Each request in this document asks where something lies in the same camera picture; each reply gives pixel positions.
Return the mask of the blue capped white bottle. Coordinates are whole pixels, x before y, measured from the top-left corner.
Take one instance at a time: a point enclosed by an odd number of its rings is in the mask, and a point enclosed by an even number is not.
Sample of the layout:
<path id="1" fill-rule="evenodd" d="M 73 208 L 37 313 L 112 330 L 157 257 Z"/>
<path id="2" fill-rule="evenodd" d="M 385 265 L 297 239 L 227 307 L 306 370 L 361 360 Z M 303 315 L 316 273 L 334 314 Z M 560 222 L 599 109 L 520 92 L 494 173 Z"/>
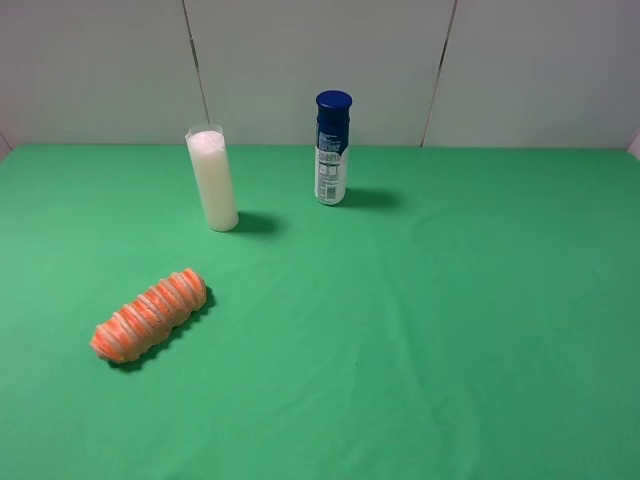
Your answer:
<path id="1" fill-rule="evenodd" d="M 349 94 L 339 90 L 316 97 L 314 194 L 324 205 L 337 205 L 346 194 L 352 102 Z"/>

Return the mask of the green table cloth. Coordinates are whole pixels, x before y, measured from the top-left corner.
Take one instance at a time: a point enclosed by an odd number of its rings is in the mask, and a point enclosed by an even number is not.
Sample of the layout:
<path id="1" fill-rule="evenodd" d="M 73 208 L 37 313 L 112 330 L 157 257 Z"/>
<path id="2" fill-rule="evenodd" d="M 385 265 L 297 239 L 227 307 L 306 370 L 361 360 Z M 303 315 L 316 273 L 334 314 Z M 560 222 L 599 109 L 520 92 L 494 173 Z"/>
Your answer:
<path id="1" fill-rule="evenodd" d="M 639 163 L 616 150 L 233 147 L 209 230 L 182 146 L 1 165 L 5 479 L 635 479 Z M 174 272 L 134 362 L 95 328 Z"/>

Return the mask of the orange white striped bread roll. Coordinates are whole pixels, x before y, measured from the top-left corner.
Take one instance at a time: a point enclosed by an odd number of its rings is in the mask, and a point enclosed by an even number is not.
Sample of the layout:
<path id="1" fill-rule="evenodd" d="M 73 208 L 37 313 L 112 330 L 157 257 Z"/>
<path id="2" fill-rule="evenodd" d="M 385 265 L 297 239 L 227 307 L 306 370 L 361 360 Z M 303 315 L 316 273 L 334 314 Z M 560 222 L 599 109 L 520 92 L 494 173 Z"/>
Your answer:
<path id="1" fill-rule="evenodd" d="M 99 324 L 89 346 L 103 360 L 134 362 L 201 310 L 207 298 L 206 283 L 195 270 L 174 272 Z"/>

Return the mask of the white cylindrical tube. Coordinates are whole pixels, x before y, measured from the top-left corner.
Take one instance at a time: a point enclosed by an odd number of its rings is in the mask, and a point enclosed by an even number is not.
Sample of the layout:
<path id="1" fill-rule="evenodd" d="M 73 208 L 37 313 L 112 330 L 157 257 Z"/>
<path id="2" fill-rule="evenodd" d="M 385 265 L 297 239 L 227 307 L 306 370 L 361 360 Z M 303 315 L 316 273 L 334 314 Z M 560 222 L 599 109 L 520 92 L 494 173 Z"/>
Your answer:
<path id="1" fill-rule="evenodd" d="M 222 128 L 216 124 L 195 126 L 185 140 L 208 227 L 217 232 L 234 229 L 239 214 Z"/>

